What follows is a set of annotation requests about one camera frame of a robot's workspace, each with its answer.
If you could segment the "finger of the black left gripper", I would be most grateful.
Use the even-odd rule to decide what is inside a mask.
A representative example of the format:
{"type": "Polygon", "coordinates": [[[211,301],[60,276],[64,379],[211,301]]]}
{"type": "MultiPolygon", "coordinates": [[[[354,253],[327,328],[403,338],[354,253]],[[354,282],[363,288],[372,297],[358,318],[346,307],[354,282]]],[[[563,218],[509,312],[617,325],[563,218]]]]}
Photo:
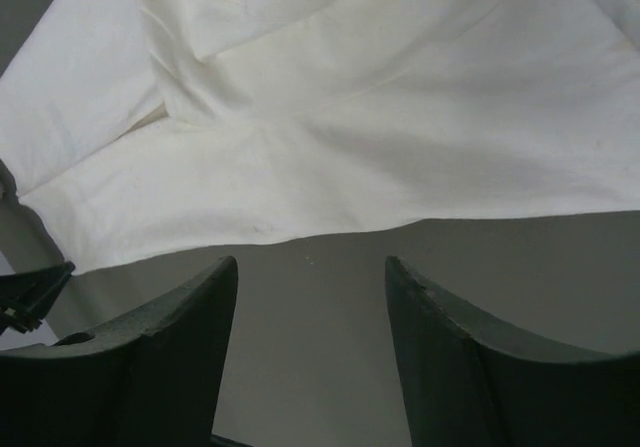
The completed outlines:
{"type": "Polygon", "coordinates": [[[1,276],[1,333],[37,330],[75,270],[72,262],[1,276]]]}

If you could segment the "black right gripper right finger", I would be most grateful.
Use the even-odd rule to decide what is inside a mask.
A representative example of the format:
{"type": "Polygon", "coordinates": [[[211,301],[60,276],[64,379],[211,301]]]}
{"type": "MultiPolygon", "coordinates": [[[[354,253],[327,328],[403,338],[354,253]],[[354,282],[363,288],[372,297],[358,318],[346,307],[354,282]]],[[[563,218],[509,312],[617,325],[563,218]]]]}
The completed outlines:
{"type": "Polygon", "coordinates": [[[554,341],[388,257],[385,292],[415,446],[635,446],[639,356],[554,341]]]}

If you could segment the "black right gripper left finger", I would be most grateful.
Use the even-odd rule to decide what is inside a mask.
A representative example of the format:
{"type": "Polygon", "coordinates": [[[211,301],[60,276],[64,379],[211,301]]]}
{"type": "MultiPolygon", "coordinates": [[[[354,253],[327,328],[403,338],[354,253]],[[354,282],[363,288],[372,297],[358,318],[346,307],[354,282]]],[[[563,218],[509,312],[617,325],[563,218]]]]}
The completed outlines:
{"type": "Polygon", "coordinates": [[[2,445],[231,445],[212,429],[237,288],[225,257],[93,329],[3,351],[2,445]]]}

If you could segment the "white t shirt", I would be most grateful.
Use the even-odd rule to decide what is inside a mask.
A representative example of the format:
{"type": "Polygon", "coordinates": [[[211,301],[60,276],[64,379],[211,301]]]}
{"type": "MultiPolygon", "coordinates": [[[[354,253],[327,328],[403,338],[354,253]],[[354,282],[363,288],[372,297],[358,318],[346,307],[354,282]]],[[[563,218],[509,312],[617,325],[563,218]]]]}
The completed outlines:
{"type": "Polygon", "coordinates": [[[54,0],[1,158],[78,273],[639,207],[639,0],[54,0]]]}

